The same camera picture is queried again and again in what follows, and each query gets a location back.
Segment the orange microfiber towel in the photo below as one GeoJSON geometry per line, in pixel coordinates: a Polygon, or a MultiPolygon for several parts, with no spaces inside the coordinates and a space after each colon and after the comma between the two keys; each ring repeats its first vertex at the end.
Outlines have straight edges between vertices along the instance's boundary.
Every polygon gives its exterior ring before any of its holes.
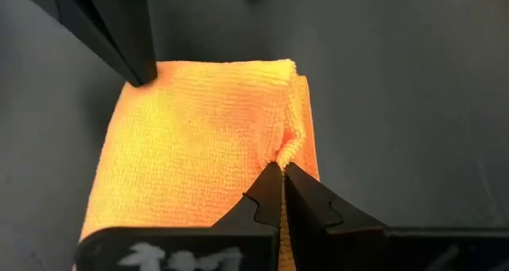
{"type": "Polygon", "coordinates": [[[318,177],[309,85],[292,60],[166,61],[123,87],[81,230],[210,227],[262,170],[318,177]]]}

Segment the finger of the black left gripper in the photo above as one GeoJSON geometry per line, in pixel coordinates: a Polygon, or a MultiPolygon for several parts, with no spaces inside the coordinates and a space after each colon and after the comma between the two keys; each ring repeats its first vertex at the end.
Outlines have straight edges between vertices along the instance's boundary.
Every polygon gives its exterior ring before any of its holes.
{"type": "Polygon", "coordinates": [[[91,0],[111,37],[126,80],[134,87],[157,78],[148,0],[91,0]]]}
{"type": "Polygon", "coordinates": [[[91,0],[30,0],[71,32],[118,74],[137,83],[91,0]]]}

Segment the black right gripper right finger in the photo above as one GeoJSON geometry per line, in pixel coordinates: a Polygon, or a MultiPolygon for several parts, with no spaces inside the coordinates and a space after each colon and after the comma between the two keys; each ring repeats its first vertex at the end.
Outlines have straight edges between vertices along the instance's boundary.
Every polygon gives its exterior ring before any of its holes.
{"type": "Polygon", "coordinates": [[[509,271],[509,228],[388,226],[296,164],[285,190],[297,271],[509,271]]]}

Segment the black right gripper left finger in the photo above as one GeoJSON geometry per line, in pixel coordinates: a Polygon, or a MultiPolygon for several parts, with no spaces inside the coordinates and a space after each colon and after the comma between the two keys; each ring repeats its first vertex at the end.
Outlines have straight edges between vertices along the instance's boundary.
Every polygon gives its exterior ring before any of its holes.
{"type": "Polygon", "coordinates": [[[271,162],[212,226],[104,228],[79,244],[76,271],[277,271],[281,205],[271,162]]]}

